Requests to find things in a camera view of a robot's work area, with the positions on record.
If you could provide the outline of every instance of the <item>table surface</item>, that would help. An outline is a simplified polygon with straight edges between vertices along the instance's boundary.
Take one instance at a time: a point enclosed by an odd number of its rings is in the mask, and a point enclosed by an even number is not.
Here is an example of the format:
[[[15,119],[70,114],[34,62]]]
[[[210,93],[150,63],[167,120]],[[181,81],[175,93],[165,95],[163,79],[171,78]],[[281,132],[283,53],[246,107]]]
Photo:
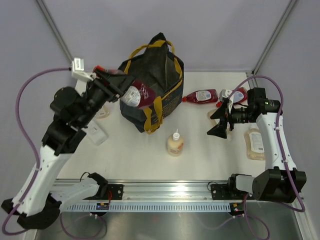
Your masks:
[[[183,95],[202,90],[233,89],[246,78],[243,72],[186,72]],[[84,90],[78,81],[76,89]],[[62,168],[58,179],[78,179],[83,172],[109,180],[227,180],[231,174],[257,176],[265,161],[247,158],[244,133],[249,124],[237,124],[229,139],[207,135],[213,126],[207,113],[215,103],[182,102],[153,134],[140,133],[122,117],[119,102],[107,103],[110,115],[96,122],[109,138],[95,146],[87,137]],[[167,139],[178,129],[184,138],[178,157],[167,152]]]

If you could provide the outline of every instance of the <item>yellow bag handle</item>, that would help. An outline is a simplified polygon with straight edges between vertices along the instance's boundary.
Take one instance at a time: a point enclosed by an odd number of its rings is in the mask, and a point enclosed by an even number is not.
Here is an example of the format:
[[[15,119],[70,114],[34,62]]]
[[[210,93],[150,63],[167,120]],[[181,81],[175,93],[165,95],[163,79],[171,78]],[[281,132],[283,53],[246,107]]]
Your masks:
[[[153,44],[145,44],[142,45],[140,47],[138,47],[136,50],[134,50],[131,55],[129,56],[129,59],[132,59],[136,54],[138,54],[142,49],[145,48],[159,48],[161,47],[165,42],[167,42],[167,44],[169,46],[171,46],[171,51],[173,54],[175,54],[175,47],[174,45],[170,42],[170,41],[165,41],[165,40],[158,40],[155,41]],[[126,67],[124,69],[124,72],[126,74],[128,74],[129,71],[129,67],[131,65],[131,60],[129,60],[126,64]],[[174,90],[176,90],[182,83],[183,79],[182,79],[182,69],[181,66],[177,60],[176,57],[174,57],[174,67],[176,72],[179,74],[179,79],[180,81],[178,82],[178,84],[171,89],[171,91],[169,91],[166,95],[164,95],[162,98],[161,96],[158,96],[154,101],[153,101],[153,107],[156,113],[156,116],[158,118],[158,122],[156,122],[155,124],[151,124],[151,115],[152,115],[152,110],[150,109],[150,107],[145,108],[144,114],[146,116],[146,120],[144,122],[144,130],[146,131],[147,134],[152,134],[154,133],[159,127],[160,125],[163,123],[164,121],[164,117],[162,115],[163,113],[163,108],[162,108],[162,100],[165,99],[170,93],[172,93]]]

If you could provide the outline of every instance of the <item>black bag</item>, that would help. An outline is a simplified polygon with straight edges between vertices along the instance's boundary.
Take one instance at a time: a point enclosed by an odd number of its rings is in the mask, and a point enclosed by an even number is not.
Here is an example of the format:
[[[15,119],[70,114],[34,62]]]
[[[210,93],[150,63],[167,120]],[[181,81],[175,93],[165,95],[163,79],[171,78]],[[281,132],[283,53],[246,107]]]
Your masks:
[[[144,53],[135,56],[142,49]],[[149,44],[137,48],[124,61],[119,70],[133,75],[156,94],[153,104],[145,109],[131,107],[120,101],[122,116],[143,133],[154,133],[163,119],[181,103],[184,90],[184,63],[175,56],[175,48],[163,33],[151,39]]]

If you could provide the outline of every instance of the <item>metal floor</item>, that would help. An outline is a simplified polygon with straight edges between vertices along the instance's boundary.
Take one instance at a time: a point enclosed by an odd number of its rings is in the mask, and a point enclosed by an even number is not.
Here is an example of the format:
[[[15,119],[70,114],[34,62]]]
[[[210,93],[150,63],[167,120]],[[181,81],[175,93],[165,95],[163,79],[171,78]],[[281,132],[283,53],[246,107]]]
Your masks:
[[[292,210],[270,202],[248,202],[248,213],[261,218],[269,227],[271,240],[302,240]],[[100,223],[84,213],[64,212],[67,230],[80,238],[90,237],[99,230]],[[234,219],[214,230],[230,215],[226,212],[110,212],[104,217],[107,232],[100,240],[254,240],[244,218]],[[264,226],[250,220],[260,238],[267,236]],[[59,219],[46,230],[38,231],[36,240],[71,240],[61,229]]]

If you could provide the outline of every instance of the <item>tabletop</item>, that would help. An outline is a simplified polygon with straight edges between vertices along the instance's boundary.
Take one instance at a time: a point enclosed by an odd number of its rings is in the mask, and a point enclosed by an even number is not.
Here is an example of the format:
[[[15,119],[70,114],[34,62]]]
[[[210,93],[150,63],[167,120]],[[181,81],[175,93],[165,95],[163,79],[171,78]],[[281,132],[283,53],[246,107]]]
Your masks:
[[[183,95],[205,89],[216,89],[219,94],[244,79],[244,72],[185,72]],[[76,89],[84,91],[85,85],[78,80]],[[58,179],[96,172],[108,180],[227,180],[231,174],[255,177],[265,170],[265,161],[247,158],[244,133],[249,124],[236,124],[228,139],[207,135],[213,127],[207,113],[216,108],[215,103],[182,102],[151,135],[140,133],[121,115],[119,102],[106,106],[110,115],[96,122],[109,138],[95,146],[85,137]],[[180,156],[173,157],[166,147],[177,129],[184,147]]]

